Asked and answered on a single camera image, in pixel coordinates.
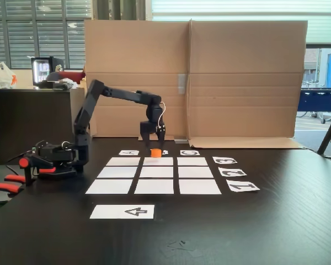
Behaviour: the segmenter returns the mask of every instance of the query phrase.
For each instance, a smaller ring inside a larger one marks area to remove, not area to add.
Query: robotic arm
[[[163,122],[162,99],[158,95],[143,91],[130,92],[110,88],[93,80],[88,88],[85,101],[74,121],[75,142],[67,145],[52,145],[46,141],[36,144],[34,151],[26,153],[19,161],[25,169],[26,185],[31,185],[31,168],[37,168],[37,176],[45,179],[61,179],[76,176],[83,172],[89,160],[88,124],[100,95],[119,98],[147,105],[147,121],[140,122],[140,134],[146,147],[150,149],[150,134],[156,133],[159,149],[163,151],[166,127]]]
[[[130,92],[121,89],[110,88],[104,83],[93,80],[89,86],[86,99],[81,107],[74,122],[75,145],[88,146],[89,135],[87,126],[93,114],[94,107],[97,104],[100,95],[111,98],[119,98],[128,101],[133,101],[138,104],[147,105],[146,117],[148,121],[140,123],[140,134],[146,147],[150,148],[150,134],[156,133],[159,142],[159,149],[163,150],[164,136],[166,127],[163,122],[163,109],[160,106],[162,101],[160,96],[150,94],[143,91]]]

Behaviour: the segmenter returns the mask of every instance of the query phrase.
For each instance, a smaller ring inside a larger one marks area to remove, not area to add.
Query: tape
[[[186,86],[186,73],[178,74],[178,93],[179,95],[185,94],[185,86]]]

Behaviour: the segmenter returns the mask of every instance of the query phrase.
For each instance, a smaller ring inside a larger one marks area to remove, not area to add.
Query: plastic bag
[[[0,63],[0,88],[15,88],[17,78],[14,72],[6,66],[4,62]]]

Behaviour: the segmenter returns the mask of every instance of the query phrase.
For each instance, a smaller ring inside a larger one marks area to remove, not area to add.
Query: cardboard backdrop
[[[168,135],[196,147],[213,147],[213,137],[215,147],[241,137],[294,145],[286,138],[294,134],[307,22],[85,24],[87,84],[159,94]],[[146,106],[101,97],[94,116],[96,136],[139,136]]]

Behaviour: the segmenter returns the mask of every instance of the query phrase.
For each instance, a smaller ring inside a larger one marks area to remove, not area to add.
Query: dark wooden table
[[[189,145],[167,142],[169,156]],[[331,264],[331,162],[309,150],[200,150],[222,195],[86,195],[136,139],[95,139],[84,178],[35,184],[0,209],[0,264]],[[259,192],[235,193],[212,156],[232,157]],[[155,219],[90,219],[97,204],[154,204]],[[201,257],[171,241],[191,242]]]

